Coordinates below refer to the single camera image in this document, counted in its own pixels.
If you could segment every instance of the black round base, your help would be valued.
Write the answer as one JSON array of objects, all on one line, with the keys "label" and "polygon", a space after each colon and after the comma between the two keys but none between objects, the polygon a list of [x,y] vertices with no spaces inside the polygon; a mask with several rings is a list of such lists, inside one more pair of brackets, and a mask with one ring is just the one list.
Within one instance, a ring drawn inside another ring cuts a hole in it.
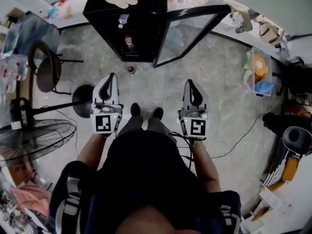
[{"label": "black round base", "polygon": [[73,95],[73,102],[85,101],[84,104],[73,106],[75,112],[82,118],[90,118],[92,114],[92,93],[94,86],[82,85],[78,87]]}]

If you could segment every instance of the black shoe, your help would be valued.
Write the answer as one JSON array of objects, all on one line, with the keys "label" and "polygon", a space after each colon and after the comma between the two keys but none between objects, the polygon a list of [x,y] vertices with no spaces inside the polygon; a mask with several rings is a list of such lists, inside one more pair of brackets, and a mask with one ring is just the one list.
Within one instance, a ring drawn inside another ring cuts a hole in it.
[{"label": "black shoe", "polygon": [[137,103],[133,103],[130,109],[131,116],[141,116],[140,106]]},{"label": "black shoe", "polygon": [[164,115],[164,111],[162,110],[162,108],[161,107],[157,107],[154,110],[154,112],[152,114],[152,117],[155,117],[155,118],[158,118],[159,120],[161,120],[163,115]]}]

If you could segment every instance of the grey floor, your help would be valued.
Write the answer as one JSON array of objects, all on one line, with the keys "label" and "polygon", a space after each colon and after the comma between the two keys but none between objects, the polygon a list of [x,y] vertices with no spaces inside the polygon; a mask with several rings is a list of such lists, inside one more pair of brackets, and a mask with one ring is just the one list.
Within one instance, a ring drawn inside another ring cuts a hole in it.
[{"label": "grey floor", "polygon": [[[130,106],[139,103],[147,120],[157,107],[164,109],[164,124],[172,131],[181,133],[177,110],[182,107],[185,81],[193,79],[209,97],[208,138],[205,141],[212,157],[227,153],[250,129],[255,119],[263,113],[280,110],[281,97],[275,95],[280,84],[275,80],[272,97],[257,97],[247,91],[242,82],[242,55],[248,48],[233,41],[208,35],[183,59],[153,69],[149,63],[123,63],[99,34],[84,26],[62,32],[59,53],[67,59],[83,59],[84,63],[65,63],[58,84],[59,91],[74,92],[83,84],[96,85],[106,75],[114,72],[118,77],[119,101],[124,104],[121,127],[130,118]],[[136,73],[131,75],[126,68],[132,65]],[[71,102],[71,96],[44,94],[34,82],[33,107]],[[72,108],[60,110],[78,123],[76,135],[64,146],[39,158],[35,164],[47,183],[55,183],[64,166],[77,158],[92,134],[91,121],[80,118]],[[53,111],[37,118],[63,118]],[[101,164],[115,136],[106,142]],[[237,191],[241,196],[242,210],[248,209],[259,193],[259,181],[267,165],[274,134],[257,120],[251,132],[227,156],[214,159],[223,190]],[[186,143],[178,139],[177,145]],[[181,154],[189,155],[189,149],[180,148]]]}]

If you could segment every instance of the person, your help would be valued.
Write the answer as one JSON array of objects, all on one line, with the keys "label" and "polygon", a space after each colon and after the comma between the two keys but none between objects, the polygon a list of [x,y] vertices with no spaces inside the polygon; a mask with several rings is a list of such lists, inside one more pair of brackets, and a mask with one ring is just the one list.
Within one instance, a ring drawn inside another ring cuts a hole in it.
[{"label": "person", "polygon": [[[239,195],[221,190],[218,172],[202,141],[191,147],[196,176],[161,122],[162,108],[154,110],[146,131],[138,104],[131,106],[131,115],[99,171],[106,141],[101,134],[93,134],[77,161],[64,168],[50,201],[52,226],[59,205],[71,194],[69,177],[74,177],[81,191],[80,233],[238,233]],[[69,228],[75,230],[76,224]]]}]

